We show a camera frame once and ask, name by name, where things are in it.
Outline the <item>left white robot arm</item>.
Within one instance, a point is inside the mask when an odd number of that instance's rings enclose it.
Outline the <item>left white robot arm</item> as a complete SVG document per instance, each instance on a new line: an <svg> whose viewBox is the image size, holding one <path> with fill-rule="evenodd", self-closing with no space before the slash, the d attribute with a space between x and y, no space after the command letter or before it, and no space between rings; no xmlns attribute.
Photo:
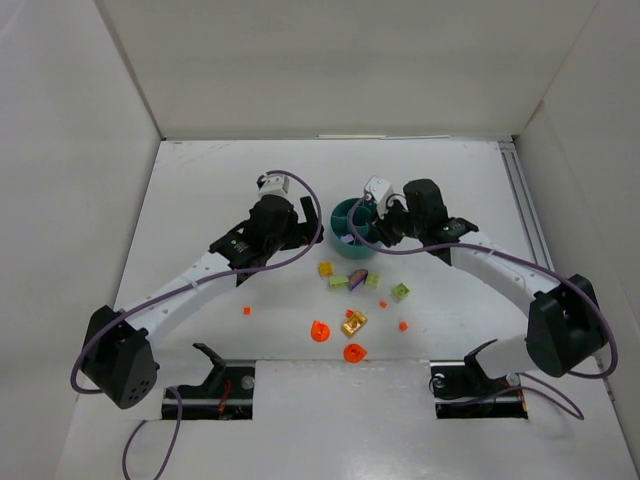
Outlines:
<svg viewBox="0 0 640 480"><path fill-rule="evenodd" d="M315 194L300 200L304 219L287 199L262 196L248 219L218 240L187 270L141 304L96 310L74 366L118 408L138 404L154 387L159 364L153 351L183 322L251 276L275 269L271 258L284 250L306 254L322 239L321 206Z"/></svg>

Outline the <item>teal divided round container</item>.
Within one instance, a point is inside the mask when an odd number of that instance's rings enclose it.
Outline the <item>teal divided round container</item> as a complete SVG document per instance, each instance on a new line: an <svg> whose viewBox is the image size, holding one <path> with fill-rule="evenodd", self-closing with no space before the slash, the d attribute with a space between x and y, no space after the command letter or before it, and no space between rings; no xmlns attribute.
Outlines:
<svg viewBox="0 0 640 480"><path fill-rule="evenodd" d="M359 206L357 199L351 198L340 202L330 215L330 242L334 250L351 260L365 260L377 254L364 245L354 234L357 231L368 243L377 244L370 232L371 222L376 214L376 206L365 201Z"/></svg>

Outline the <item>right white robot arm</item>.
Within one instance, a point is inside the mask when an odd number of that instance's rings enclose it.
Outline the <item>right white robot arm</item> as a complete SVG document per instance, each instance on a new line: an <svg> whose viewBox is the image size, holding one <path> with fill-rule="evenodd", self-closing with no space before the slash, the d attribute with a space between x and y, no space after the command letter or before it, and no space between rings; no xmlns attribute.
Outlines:
<svg viewBox="0 0 640 480"><path fill-rule="evenodd" d="M434 181L408 182L396 193L390 182L371 177L363 189L376 207L370 230L388 248L405 238L422 251L464 271L515 305L526 317L525 333L490 340L465 361L484 376L539 370L559 378L608 342L590 282L555 272L508 254L478 226L449 215Z"/></svg>

